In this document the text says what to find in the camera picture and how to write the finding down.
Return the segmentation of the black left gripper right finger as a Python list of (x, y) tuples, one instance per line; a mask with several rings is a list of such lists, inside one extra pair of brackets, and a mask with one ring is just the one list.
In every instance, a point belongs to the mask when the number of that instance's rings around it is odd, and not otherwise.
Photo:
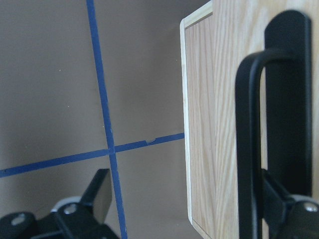
[(263, 219), (271, 239), (317, 239), (319, 202), (290, 194), (267, 170), (263, 175)]

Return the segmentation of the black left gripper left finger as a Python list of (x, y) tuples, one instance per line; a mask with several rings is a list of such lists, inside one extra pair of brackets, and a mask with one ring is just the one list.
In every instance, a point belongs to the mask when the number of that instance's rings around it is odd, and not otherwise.
[(99, 169), (81, 197), (63, 199), (54, 216), (65, 239), (111, 239), (105, 218), (112, 202), (110, 169)]

